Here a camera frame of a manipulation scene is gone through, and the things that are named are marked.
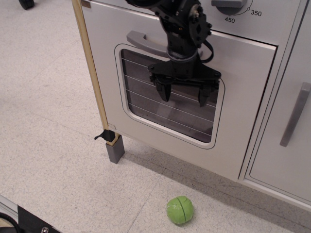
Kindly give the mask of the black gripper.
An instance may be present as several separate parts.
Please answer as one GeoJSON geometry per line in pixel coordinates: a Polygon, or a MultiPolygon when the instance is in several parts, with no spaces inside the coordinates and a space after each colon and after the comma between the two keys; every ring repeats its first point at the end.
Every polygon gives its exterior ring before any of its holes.
{"type": "Polygon", "coordinates": [[[200,107],[204,107],[210,96],[210,90],[219,88],[221,73],[204,64],[213,59],[214,53],[204,60],[197,54],[188,61],[159,62],[148,66],[150,80],[155,84],[161,99],[168,102],[171,95],[171,87],[183,85],[199,87],[198,101],[200,107]]]}

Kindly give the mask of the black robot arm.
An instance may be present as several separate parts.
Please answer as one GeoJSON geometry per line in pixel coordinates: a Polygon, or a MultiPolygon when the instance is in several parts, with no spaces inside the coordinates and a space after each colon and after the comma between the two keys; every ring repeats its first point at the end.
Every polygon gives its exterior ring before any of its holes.
{"type": "Polygon", "coordinates": [[[167,35],[169,61],[148,66],[150,80],[160,97],[168,102],[172,85],[197,87],[198,102],[205,106],[210,94],[219,88],[221,73],[206,66],[214,55],[202,60],[199,48],[205,45],[212,25],[207,22],[198,0],[129,0],[128,4],[148,9],[159,18],[167,35]]]}

